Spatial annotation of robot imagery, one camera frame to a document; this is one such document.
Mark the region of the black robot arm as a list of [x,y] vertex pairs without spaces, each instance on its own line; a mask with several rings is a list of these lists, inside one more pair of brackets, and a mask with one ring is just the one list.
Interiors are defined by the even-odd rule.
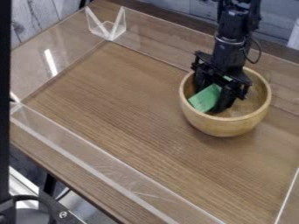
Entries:
[[244,65],[259,61],[260,55],[255,60],[248,57],[259,21],[260,0],[219,0],[212,54],[196,51],[191,63],[195,95],[188,102],[203,113],[220,113],[247,97],[252,80]]

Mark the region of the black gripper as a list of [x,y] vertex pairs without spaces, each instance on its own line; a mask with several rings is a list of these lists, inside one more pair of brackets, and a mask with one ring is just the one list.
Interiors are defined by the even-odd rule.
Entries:
[[211,108],[212,113],[220,113],[228,109],[236,98],[245,99],[248,88],[252,85],[252,81],[243,71],[248,43],[248,36],[240,39],[228,39],[216,35],[212,54],[195,52],[191,69],[195,72],[196,92],[207,88],[211,82],[223,86],[216,87],[217,96]]

